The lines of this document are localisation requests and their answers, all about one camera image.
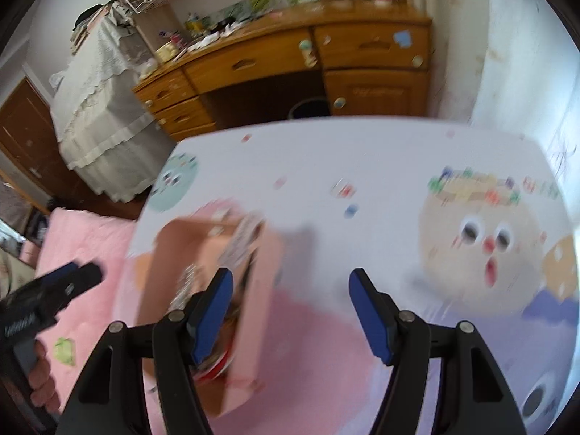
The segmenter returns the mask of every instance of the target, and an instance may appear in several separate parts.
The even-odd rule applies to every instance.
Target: desk drawer
[[[191,84],[181,70],[174,70],[159,80],[150,83],[137,93],[137,98],[143,101],[152,113],[170,107],[180,101],[195,96]]]
[[[314,36],[324,68],[428,68],[427,26],[330,24],[315,28]]]
[[[192,98],[159,111],[156,117],[159,125],[168,134],[214,122],[199,98]]]
[[[284,31],[241,42],[204,55],[185,66],[185,73],[200,92],[271,75],[309,70],[298,45],[311,40],[306,29]]]
[[[171,134],[170,137],[174,141],[179,142],[183,139],[187,139],[188,137],[200,136],[202,134],[207,134],[216,130],[217,128],[215,124],[205,124],[205,126],[192,127],[191,129],[185,129],[184,131],[176,132],[175,134]]]

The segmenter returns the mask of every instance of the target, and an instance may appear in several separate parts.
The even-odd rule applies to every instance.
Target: cartoon sticker
[[[196,157],[174,155],[167,160],[149,196],[149,206],[158,212],[175,206],[188,192],[197,175]]]
[[[518,191],[493,175],[449,167],[428,188],[419,232],[428,280],[481,314],[523,310],[540,289],[543,251]]]

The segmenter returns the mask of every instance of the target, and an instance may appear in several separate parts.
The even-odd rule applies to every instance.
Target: pink rug
[[[48,348],[61,410],[95,344],[111,322],[112,305],[134,228],[133,221],[86,211],[56,209],[50,215],[36,275],[45,275],[71,261],[79,265],[94,261],[103,270],[103,282],[72,301],[59,314],[59,323],[40,335]],[[66,366],[53,358],[54,344],[60,337],[74,341],[75,366]]]

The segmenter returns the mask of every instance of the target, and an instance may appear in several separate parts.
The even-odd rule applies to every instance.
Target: floor
[[[141,214],[141,209],[147,201],[151,187],[138,194],[129,203],[113,202],[106,194],[84,199],[82,204],[56,203],[54,207],[65,207],[67,209],[85,209],[101,216],[114,216],[116,218],[137,220]]]

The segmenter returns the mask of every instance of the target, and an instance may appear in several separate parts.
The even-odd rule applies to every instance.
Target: screw
[[[471,322],[463,321],[459,323],[459,328],[464,331],[466,334],[472,334],[475,330],[475,327]]]
[[[123,322],[115,321],[109,325],[109,332],[111,332],[112,334],[118,334],[122,330],[123,330]]]
[[[169,320],[171,322],[179,322],[180,320],[182,320],[185,317],[185,314],[183,313],[183,311],[180,310],[176,310],[176,311],[171,311],[169,313]]]
[[[399,319],[403,322],[413,322],[415,315],[411,311],[401,311],[399,312]]]

